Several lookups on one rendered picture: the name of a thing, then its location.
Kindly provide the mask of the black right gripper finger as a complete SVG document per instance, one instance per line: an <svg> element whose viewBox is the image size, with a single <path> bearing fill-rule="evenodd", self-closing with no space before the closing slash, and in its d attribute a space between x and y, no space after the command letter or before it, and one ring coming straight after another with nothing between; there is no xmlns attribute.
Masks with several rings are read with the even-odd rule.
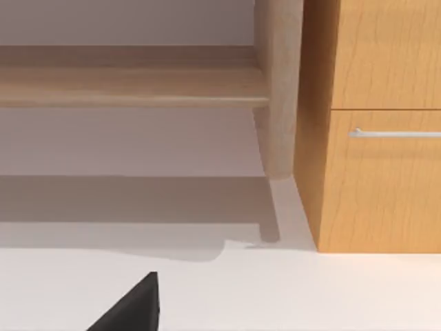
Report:
<svg viewBox="0 0 441 331"><path fill-rule="evenodd" d="M150 272L86 331L158 331L158 272Z"/></svg>

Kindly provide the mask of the pale wooden open shelf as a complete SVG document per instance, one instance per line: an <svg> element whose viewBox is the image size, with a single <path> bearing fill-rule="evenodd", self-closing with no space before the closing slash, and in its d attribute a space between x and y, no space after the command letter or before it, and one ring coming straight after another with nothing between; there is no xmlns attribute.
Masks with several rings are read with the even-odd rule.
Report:
<svg viewBox="0 0 441 331"><path fill-rule="evenodd" d="M0 46L0 107L250 108L265 174L293 172L304 0L254 0L250 46Z"/></svg>

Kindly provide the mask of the wooden cupboard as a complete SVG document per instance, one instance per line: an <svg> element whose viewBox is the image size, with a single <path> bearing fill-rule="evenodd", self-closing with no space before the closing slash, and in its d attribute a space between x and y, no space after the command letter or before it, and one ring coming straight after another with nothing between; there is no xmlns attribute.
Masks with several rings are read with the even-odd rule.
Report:
<svg viewBox="0 0 441 331"><path fill-rule="evenodd" d="M441 0L304 2L294 178L317 249L334 110L441 111Z"/></svg>

